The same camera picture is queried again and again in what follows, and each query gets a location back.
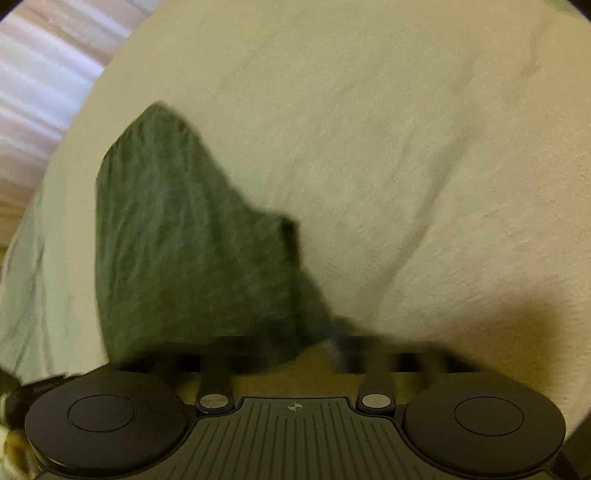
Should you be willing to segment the green plaid shorts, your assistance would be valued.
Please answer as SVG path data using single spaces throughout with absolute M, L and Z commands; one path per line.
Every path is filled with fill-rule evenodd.
M 358 333 L 301 263 L 297 222 L 249 204 L 160 103 L 99 168 L 95 290 L 112 362 L 246 339 L 269 368 Z

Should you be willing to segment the pink window curtain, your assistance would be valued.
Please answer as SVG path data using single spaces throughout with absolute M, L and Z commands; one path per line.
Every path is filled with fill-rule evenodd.
M 1 4 L 1 246 L 119 46 L 155 1 Z

